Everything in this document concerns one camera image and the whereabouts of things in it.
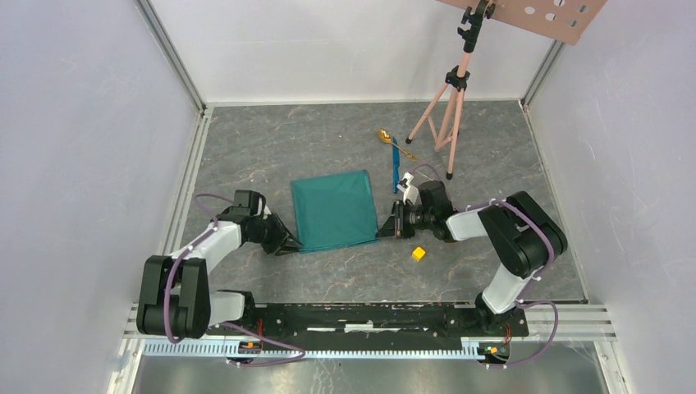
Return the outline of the teal cloth napkin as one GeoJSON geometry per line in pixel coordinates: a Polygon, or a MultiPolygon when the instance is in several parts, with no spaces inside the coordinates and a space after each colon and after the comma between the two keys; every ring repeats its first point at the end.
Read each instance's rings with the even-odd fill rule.
{"type": "Polygon", "coordinates": [[[291,193],[303,253],[378,240],[378,218],[366,170],[294,180],[291,193]]]}

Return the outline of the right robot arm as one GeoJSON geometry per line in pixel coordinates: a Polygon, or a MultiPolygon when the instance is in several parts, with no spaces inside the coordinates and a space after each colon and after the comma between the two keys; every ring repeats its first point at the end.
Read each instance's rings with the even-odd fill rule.
{"type": "Polygon", "coordinates": [[[528,284],[568,249],[565,233],[525,191],[464,210],[454,207],[442,181],[424,182],[415,193],[394,202],[376,236],[408,239],[428,230],[446,243],[489,239],[500,264],[474,302],[474,325],[485,335],[506,326],[528,284]]]}

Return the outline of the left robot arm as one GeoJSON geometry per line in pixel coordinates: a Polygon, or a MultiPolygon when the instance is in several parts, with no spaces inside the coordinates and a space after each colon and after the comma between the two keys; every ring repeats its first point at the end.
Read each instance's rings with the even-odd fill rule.
{"type": "Polygon", "coordinates": [[[135,324],[146,335],[177,343],[201,338],[211,327],[227,323],[238,334],[259,322],[248,291],[212,291],[208,276],[229,254],[246,244],[268,255],[295,254],[303,245],[264,195],[237,190],[220,213],[201,204],[211,217],[203,232],[170,254],[152,255],[144,263],[135,324]]]}

